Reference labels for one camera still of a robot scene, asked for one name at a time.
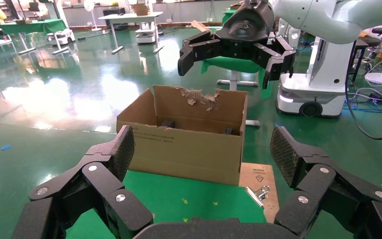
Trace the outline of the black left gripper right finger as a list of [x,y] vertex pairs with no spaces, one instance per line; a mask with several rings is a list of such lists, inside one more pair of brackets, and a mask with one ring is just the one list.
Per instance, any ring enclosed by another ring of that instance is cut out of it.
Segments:
[[381,187],[343,170],[321,148],[296,141],[283,126],[274,128],[270,152],[293,189],[276,225],[303,239],[324,211],[356,239],[382,239]]

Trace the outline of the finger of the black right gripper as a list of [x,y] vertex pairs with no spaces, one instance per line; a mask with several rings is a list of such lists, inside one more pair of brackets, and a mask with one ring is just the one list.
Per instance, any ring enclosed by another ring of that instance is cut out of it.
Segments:
[[270,81],[278,81],[281,74],[293,74],[294,50],[282,36],[276,36],[270,44],[253,43],[253,62],[265,70],[262,88]]
[[203,31],[182,41],[178,74],[184,76],[194,62],[220,56],[221,40],[210,31]]

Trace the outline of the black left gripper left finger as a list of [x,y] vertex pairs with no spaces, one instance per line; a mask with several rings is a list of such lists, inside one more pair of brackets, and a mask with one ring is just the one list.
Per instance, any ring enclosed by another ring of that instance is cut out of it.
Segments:
[[79,163],[29,194],[14,239],[64,239],[67,229],[94,210],[117,239],[131,239],[153,223],[152,213],[123,180],[135,149],[132,127],[88,149]]

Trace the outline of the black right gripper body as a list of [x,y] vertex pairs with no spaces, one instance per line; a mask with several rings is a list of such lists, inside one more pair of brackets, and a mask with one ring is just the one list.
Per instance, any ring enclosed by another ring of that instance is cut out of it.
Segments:
[[260,47],[267,45],[274,26],[274,12],[267,0],[244,1],[215,32],[215,38],[220,40],[220,56],[259,61]]

